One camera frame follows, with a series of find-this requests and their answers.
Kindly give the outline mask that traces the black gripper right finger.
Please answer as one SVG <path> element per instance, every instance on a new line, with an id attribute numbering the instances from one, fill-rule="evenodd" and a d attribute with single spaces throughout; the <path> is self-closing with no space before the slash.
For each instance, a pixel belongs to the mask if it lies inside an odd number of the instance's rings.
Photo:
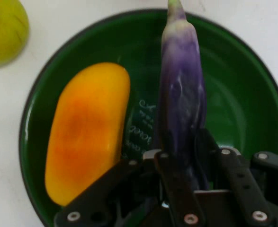
<path id="1" fill-rule="evenodd" d="M 213 189 L 197 192 L 207 227 L 278 227 L 278 155 L 261 151 L 250 160 L 220 148 L 207 129 L 195 138 L 198 163 Z"/>

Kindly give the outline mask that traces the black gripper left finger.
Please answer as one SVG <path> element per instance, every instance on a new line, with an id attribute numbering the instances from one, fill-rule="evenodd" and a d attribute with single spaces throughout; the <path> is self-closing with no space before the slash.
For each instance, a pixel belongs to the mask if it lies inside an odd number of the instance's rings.
<path id="1" fill-rule="evenodd" d="M 124 159 L 80 193 L 54 217 L 56 227 L 170 226 L 173 216 L 162 207 L 168 189 L 185 190 L 188 199 L 205 189 L 206 177 L 197 157 L 198 132 L 186 136 L 180 153 L 151 149 L 142 159 Z"/>

